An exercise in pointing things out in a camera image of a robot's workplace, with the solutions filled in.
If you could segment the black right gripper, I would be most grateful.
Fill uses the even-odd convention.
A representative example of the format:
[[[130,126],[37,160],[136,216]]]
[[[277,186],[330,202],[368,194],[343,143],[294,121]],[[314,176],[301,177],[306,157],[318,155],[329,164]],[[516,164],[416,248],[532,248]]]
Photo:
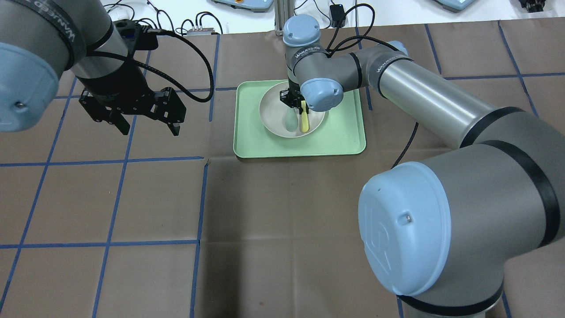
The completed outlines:
[[[305,99],[302,96],[300,85],[291,79],[288,80],[288,84],[288,90],[280,91],[280,102],[287,107],[301,109],[302,101]]]

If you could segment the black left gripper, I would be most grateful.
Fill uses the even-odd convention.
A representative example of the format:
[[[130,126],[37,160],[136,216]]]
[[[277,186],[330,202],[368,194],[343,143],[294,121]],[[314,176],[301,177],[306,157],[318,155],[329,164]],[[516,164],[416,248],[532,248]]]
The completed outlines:
[[[171,88],[152,91],[143,76],[145,64],[131,58],[114,59],[91,57],[95,61],[117,62],[119,66],[105,75],[88,75],[79,72],[83,84],[80,105],[93,121],[105,121],[125,136],[130,124],[124,115],[143,115],[165,123],[172,135],[180,134],[185,121],[186,107]]]

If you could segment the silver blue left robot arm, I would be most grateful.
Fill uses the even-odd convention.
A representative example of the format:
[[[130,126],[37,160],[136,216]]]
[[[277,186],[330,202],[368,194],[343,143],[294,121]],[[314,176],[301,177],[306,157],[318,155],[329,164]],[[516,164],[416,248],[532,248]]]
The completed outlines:
[[[125,115],[141,115],[179,135],[185,105],[170,87],[151,90],[134,59],[138,50],[158,47],[161,30],[113,22],[97,0],[3,0],[0,6],[2,132],[34,127],[71,71],[93,121],[127,135]]]

